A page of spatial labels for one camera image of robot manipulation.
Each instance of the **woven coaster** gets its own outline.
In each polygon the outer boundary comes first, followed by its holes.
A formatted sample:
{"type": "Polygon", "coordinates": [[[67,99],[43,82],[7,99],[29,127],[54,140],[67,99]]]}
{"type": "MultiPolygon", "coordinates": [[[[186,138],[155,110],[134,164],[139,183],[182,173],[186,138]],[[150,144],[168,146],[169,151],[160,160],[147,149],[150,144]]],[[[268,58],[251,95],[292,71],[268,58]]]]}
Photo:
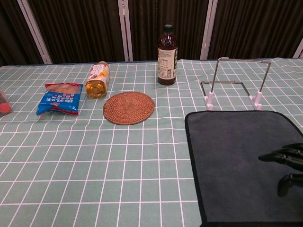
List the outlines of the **woven coaster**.
{"type": "Polygon", "coordinates": [[[155,103],[149,96],[131,91],[109,98],[103,106],[103,114],[114,124],[130,125],[146,120],[154,108],[155,103]]]}

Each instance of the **dark curtain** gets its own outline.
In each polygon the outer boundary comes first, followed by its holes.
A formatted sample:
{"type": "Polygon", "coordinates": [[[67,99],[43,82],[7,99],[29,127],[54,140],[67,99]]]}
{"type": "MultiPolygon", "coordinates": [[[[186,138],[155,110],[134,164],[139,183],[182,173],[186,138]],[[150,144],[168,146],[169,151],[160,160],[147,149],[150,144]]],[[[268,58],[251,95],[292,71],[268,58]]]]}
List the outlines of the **dark curtain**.
{"type": "Polygon", "coordinates": [[[200,59],[208,0],[128,0],[134,61],[156,60],[163,25],[172,24],[178,59],[200,59]]]}
{"type": "Polygon", "coordinates": [[[29,0],[53,63],[124,61],[116,0],[29,0]]]}
{"type": "Polygon", "coordinates": [[[303,0],[219,0],[208,59],[291,58],[303,38],[303,0]]]}
{"type": "Polygon", "coordinates": [[[17,0],[0,1],[0,66],[43,64],[17,0]]]}

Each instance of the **robotic hand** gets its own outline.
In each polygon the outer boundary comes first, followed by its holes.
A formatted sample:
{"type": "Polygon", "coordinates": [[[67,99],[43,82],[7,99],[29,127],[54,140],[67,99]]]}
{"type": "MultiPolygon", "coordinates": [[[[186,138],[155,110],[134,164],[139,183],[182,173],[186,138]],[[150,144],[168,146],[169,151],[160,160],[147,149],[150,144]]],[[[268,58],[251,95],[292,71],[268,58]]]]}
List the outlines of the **robotic hand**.
{"type": "MultiPolygon", "coordinates": [[[[303,172],[303,143],[283,146],[280,150],[259,156],[259,160],[277,162],[303,172]]],[[[278,183],[278,196],[286,196],[288,189],[292,186],[303,187],[303,174],[285,175],[278,183]]]]}

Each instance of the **snack bag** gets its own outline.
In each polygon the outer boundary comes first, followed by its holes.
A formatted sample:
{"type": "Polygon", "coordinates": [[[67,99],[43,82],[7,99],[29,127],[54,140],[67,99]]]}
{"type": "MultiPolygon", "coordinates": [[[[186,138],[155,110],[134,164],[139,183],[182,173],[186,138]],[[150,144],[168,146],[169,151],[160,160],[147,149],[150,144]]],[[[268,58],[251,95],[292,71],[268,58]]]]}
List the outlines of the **snack bag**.
{"type": "Polygon", "coordinates": [[[0,117],[12,112],[12,108],[8,101],[5,99],[5,95],[0,90],[0,117]]]}
{"type": "Polygon", "coordinates": [[[41,99],[36,114],[63,112],[78,116],[78,106],[83,84],[46,84],[46,93],[41,99]]]}

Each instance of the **green checkered tablecloth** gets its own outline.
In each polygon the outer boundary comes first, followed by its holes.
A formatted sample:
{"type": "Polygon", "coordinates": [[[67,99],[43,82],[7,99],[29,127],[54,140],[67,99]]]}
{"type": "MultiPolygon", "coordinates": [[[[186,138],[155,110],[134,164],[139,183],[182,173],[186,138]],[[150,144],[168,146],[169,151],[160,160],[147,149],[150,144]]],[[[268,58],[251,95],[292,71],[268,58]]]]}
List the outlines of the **green checkered tablecloth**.
{"type": "MultiPolygon", "coordinates": [[[[46,83],[85,83],[90,64],[5,66],[0,86],[14,112],[0,118],[0,226],[197,227],[201,224],[184,126],[206,110],[199,81],[216,61],[179,60],[177,83],[156,82],[156,62],[110,64],[104,99],[81,94],[80,115],[36,116],[46,83]],[[124,91],[155,102],[139,124],[108,122],[102,107],[124,91]]],[[[265,64],[220,63],[218,80],[241,80],[255,95],[265,64]]],[[[205,85],[209,92],[210,85],[205,85]]],[[[272,59],[263,110],[286,115],[303,131],[303,59],[272,59]]],[[[252,110],[241,87],[216,84],[215,110],[252,110]]]]}

